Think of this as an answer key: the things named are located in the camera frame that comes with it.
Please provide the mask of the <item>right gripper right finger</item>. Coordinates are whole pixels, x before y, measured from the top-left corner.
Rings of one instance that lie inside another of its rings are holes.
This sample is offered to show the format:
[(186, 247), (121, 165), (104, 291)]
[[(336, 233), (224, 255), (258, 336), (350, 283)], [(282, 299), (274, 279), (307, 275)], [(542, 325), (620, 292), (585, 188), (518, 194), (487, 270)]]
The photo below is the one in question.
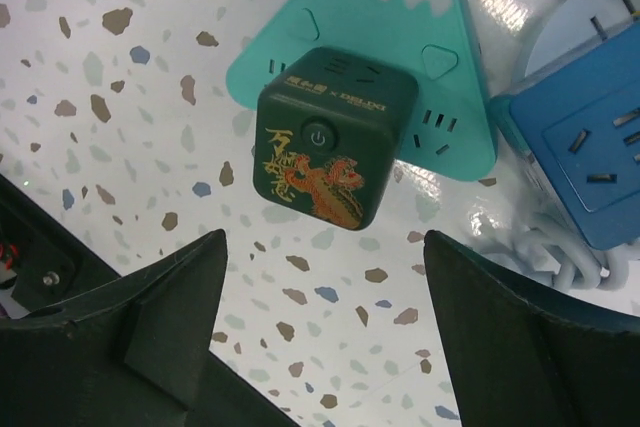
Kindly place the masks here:
[(638, 317), (545, 287), (437, 230), (423, 255), (463, 425), (638, 425)]

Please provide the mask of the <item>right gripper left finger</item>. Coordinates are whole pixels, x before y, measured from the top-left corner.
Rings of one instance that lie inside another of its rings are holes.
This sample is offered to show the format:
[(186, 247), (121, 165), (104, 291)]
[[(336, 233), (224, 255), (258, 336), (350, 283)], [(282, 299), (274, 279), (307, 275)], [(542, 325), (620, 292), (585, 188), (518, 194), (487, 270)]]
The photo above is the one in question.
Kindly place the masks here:
[(1, 322), (4, 426), (191, 426), (228, 259), (221, 230)]

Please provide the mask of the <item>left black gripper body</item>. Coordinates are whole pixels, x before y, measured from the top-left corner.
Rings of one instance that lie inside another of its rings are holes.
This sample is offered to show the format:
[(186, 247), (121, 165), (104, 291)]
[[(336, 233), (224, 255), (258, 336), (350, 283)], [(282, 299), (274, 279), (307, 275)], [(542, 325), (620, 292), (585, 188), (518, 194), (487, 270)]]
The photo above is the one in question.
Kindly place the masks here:
[(119, 274), (38, 204), (1, 179), (1, 315), (51, 315)]

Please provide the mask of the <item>blue cube socket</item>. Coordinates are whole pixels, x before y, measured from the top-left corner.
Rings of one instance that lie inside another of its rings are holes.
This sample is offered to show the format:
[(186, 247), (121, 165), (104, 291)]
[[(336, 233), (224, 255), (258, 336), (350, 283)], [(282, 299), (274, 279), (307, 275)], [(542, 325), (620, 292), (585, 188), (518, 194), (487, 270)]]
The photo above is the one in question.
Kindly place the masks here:
[(606, 34), (488, 104), (566, 222), (601, 251), (639, 237), (639, 25)]

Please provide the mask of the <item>dark green dragon cube socket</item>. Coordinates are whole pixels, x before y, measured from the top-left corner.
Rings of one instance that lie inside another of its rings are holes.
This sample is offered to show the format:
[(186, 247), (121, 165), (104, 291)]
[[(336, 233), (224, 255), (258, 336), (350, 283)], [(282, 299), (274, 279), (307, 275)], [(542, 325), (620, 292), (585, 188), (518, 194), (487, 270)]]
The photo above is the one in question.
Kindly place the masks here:
[(259, 95), (256, 192), (337, 227), (368, 227), (418, 97), (418, 81), (402, 69), (310, 50)]

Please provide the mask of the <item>teal triangular power strip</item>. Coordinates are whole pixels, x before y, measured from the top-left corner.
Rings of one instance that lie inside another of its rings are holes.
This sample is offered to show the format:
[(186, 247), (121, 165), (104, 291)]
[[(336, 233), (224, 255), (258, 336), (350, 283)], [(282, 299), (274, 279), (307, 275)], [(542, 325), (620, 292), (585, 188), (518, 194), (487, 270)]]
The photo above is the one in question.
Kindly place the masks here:
[(401, 68), (418, 81), (401, 161), (458, 181), (492, 170), (496, 140), (468, 0), (287, 0), (229, 67), (229, 94), (255, 109), (260, 91), (315, 47)]

